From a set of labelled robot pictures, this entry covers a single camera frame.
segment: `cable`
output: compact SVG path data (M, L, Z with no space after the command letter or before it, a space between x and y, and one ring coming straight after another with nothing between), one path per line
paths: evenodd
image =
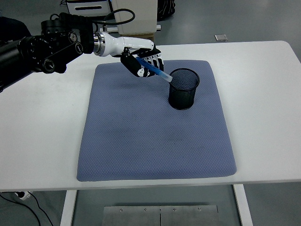
M15 204L19 204L19 205L21 205L21 206L25 206L26 208L28 208L28 209L34 214L34 216L36 217L36 219L37 219L37 221L38 221L38 223L39 223L39 226L41 226L41 222L40 222L38 216L35 214L35 212L34 212L29 206L27 206L27 205L25 205L25 204L22 204L22 203L19 203L19 202L11 201L11 200L9 200L9 199L7 199L7 198L4 198L1 194L0 194L0 197L1 197L2 199L5 199L6 201L9 201L9 202L12 202L12 203L15 203Z
M32 194L32 193L30 193L30 192L28 192L30 195L32 195L33 197L34 197L34 199L36 200L36 202L37 202L37 205L38 205L38 208L41 210L41 211L43 211L43 213L45 213L45 215L46 215L46 217L48 218L48 220L49 220L49 222L51 223L51 225L53 226L53 224L52 224L52 222L51 222L51 220L50 220L50 218L48 217L48 215L47 215L47 213L40 207L40 205L39 205L39 202L38 202L38 200L37 200L37 198Z
M65 5L65 6L67 6L67 2L66 2L66 0L61 0L60 6L62 6L62 5Z
M106 20L114 15L115 13L118 13L118 12L129 12L131 13L133 16L132 18L128 19L128 20L125 20L125 21L121 21L121 22L114 22L114 23L110 23L110 22L107 22ZM108 15L106 15L103 19L103 21L96 21L96 20L93 20L92 22L93 23L96 23L96 24L102 24L102 25L121 25L121 24L126 24L126 23L129 23L131 21L133 21L135 19L135 13L133 11L131 11L130 9L127 9L127 8L119 8L117 10L114 10L112 12L110 12Z
M53 16L60 17L58 14L54 13L54 14L51 14L51 15L50 15L50 20L52 20L52 17L53 17Z

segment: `blue pen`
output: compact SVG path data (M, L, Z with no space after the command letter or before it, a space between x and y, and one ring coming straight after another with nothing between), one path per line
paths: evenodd
M150 63L148 63L147 61L141 59L140 57L136 57L136 59L138 60L138 62L142 66L146 67L147 69L149 69L150 71L154 72L155 74L161 76L166 81L171 82L171 80L173 79L173 77L171 77L169 74L167 74L164 71L156 68L155 66L151 65Z

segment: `metal screw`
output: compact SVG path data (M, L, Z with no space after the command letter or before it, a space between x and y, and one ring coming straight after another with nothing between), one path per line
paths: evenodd
M76 35L74 33L70 33L69 38L73 42L77 41L77 37L76 37Z

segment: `pen holder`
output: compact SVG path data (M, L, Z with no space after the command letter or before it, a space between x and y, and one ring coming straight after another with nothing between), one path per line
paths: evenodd
M173 77L169 83L169 104L177 110L186 110L194 103L194 96L199 85L199 76L188 68L178 68L170 75Z

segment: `power strip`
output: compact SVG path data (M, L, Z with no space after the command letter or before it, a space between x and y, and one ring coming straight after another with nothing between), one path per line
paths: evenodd
M24 201L25 199L29 198L31 195L28 192L15 192L15 194Z

